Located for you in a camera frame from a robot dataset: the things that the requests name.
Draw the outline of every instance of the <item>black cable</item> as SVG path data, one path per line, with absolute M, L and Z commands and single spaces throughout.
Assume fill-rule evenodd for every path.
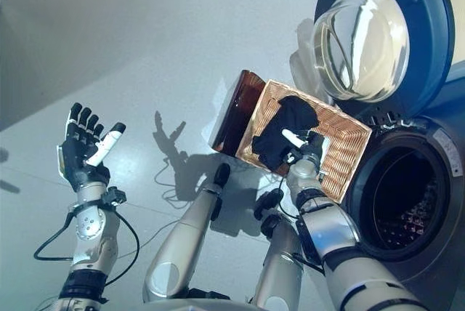
M 107 282 L 105 284 L 105 286 L 109 286 L 111 283 L 114 283 L 118 279 L 123 277 L 123 275 L 125 275 L 126 272 L 128 272 L 129 269 L 131 269 L 131 267 L 134 265 L 134 263 L 137 260 L 137 257 L 139 256 L 139 252 L 140 252 L 139 236 L 137 236 L 136 231 L 134 230 L 134 228 L 128 223 L 128 221 L 121 214 L 119 214 L 117 211 L 115 211 L 115 214 L 128 227 L 129 231 L 131 231 L 132 235 L 134 236 L 134 239 L 136 240 L 136 251 L 135 251 L 136 255 L 134 256 L 133 260 L 131 261 L 131 264 L 129 264 L 129 266 L 126 269 L 124 269 L 124 271 L 122 273 L 120 273 L 118 276 L 116 276 L 110 282 Z M 57 239 L 57 237 L 60 236 L 66 229 L 68 229 L 68 227 L 70 226 L 71 221 L 73 220 L 73 217 L 74 217 L 73 212 L 69 212 L 68 214 L 66 214 L 65 223 L 63 224 L 62 228 L 59 229 L 48 240 L 43 242 L 40 245 L 40 247 L 37 248 L 37 250 L 34 252 L 34 259 L 41 260 L 41 261 L 48 261 L 48 262 L 63 262 L 63 261 L 71 261 L 71 260 L 73 260 L 72 257 L 41 257 L 41 256 L 39 256 L 39 254 L 41 253 L 41 251 L 44 250 L 45 247 L 47 247 L 52 241 Z
M 50 304 L 48 304 L 47 306 L 44 306 L 42 307 L 41 309 L 37 310 L 37 311 L 45 311 L 46 309 L 48 309 L 49 307 L 51 307 L 53 305 L 53 302 L 51 302 Z
M 279 182 L 279 190 L 281 190 L 281 186 L 283 185 L 283 181 L 284 181 L 284 177 L 281 178 L 281 181 Z M 281 206 L 281 202 L 279 203 L 279 208 L 280 210 L 285 214 L 287 215 L 288 217 L 292 218 L 292 219 L 298 219 L 298 217 L 294 216 L 294 215 L 291 215 L 289 214 L 287 211 L 284 210 L 283 206 Z
M 117 211 L 115 211 L 115 214 L 128 227 L 129 231 L 131 231 L 132 235 L 134 236 L 134 239 L 136 240 L 136 255 L 134 255 L 134 258 L 131 261 L 131 264 L 129 264 L 128 267 L 126 269 L 124 269 L 124 271 L 122 273 L 120 273 L 118 276 L 116 276 L 110 282 L 107 282 L 105 284 L 105 287 L 109 286 L 111 283 L 114 283 L 117 280 L 119 280 L 121 277 L 123 277 L 126 274 L 126 272 L 128 272 L 129 269 L 131 269 L 131 267 L 134 265 L 134 263 L 137 260 L 137 257 L 139 256 L 139 252 L 140 252 L 139 236 L 137 236 L 136 231 L 132 228 L 132 226 L 128 223 L 128 221 L 126 219 L 124 219 L 124 217 L 121 214 L 119 214 Z
M 72 257 L 40 257 L 39 254 L 41 251 L 44 250 L 52 241 L 54 241 L 59 235 L 61 235 L 68 227 L 70 226 L 71 221 L 73 220 L 73 212 L 69 212 L 66 214 L 65 224 L 63 224 L 62 228 L 59 229 L 51 238 L 46 240 L 41 244 L 40 247 L 34 252 L 34 259 L 41 260 L 45 262 L 69 262 L 73 260 Z
M 300 255 L 299 253 L 293 253 L 292 257 L 295 260 L 297 260 L 298 262 L 301 262 L 302 264 L 310 267 L 311 269 L 314 269 L 315 271 L 321 273 L 323 276 L 325 275 L 325 270 L 323 270 L 321 267 L 319 267 L 319 266 L 317 266 L 315 264 L 312 264 L 311 262 L 306 260 L 302 255 Z
M 150 237 L 145 243 L 141 244 L 140 245 L 140 250 L 142 250 L 142 248 L 144 248 L 146 245 L 148 245 L 163 229 L 167 228 L 169 225 L 173 225 L 175 222 L 178 222 L 179 219 L 176 219 L 176 220 L 173 220 L 172 222 L 169 222 L 168 224 L 160 227 L 153 235 L 152 237 Z M 122 259 L 124 257 L 127 257 L 128 255 L 131 255 L 133 253 L 135 253 L 137 250 L 133 250 L 133 251 L 130 251 L 129 253 L 125 253 L 123 255 L 120 255 L 118 257 L 118 259 Z
M 39 303 L 39 305 L 36 306 L 36 308 L 34 309 L 34 311 L 44 311 L 44 310 L 48 309 L 49 307 L 51 307 L 51 306 L 53 305 L 54 301 L 53 301 L 53 302 L 50 302 L 49 304 L 47 304 L 47 305 L 44 306 L 44 307 L 41 307 L 41 306 L 42 306 L 43 304 L 45 304 L 46 302 L 52 300 L 52 299 L 58 299 L 58 295 L 50 296 L 50 297 L 48 297 L 48 298 L 42 300 L 42 301 Z

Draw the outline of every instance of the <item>black robot glove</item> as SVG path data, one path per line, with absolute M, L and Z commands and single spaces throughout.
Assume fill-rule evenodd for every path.
M 90 116 L 91 113 L 89 108 L 83 109 L 81 104 L 75 103 L 66 122 L 65 141 L 57 147 L 60 175 L 69 181 L 75 192 L 90 182 L 108 185 L 110 171 L 102 160 L 126 129 L 118 122 L 100 139 L 104 127 L 96 125 L 99 118 Z

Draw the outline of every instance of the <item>black cloth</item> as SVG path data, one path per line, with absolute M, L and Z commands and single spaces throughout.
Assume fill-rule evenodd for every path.
M 284 97 L 275 117 L 264 128 L 262 135 L 252 139 L 252 151 L 270 170 L 275 171 L 283 163 L 283 157 L 295 146 L 282 134 L 283 129 L 293 133 L 318 126 L 317 113 L 304 100 L 296 96 Z

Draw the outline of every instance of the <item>white plastic part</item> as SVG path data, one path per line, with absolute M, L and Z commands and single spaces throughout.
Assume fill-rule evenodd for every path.
M 285 137 L 287 140 L 289 140 L 289 142 L 297 146 L 299 149 L 302 147 L 302 145 L 306 143 L 304 140 L 299 139 L 299 137 L 297 137 L 297 134 L 294 134 L 288 129 L 283 129 L 281 131 L 281 134 L 283 135 L 283 137 Z
M 98 166 L 100 162 L 103 161 L 105 156 L 108 155 L 113 146 L 115 146 L 116 142 L 121 137 L 121 135 L 123 134 L 118 131 L 108 132 L 101 142 L 95 144 L 98 150 L 94 155 L 92 155 L 91 157 L 89 157 L 89 159 L 86 160 L 86 163 L 90 166 Z

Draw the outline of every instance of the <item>sticker label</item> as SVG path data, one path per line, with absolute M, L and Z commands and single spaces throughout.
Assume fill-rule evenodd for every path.
M 453 177 L 461 177 L 464 175 L 464 169 L 462 168 L 462 162 L 460 160 L 460 154 L 458 153 L 456 145 L 452 139 L 442 130 L 438 129 L 434 134 L 433 138 L 442 146 L 446 156 L 448 157 L 450 168 L 452 169 Z

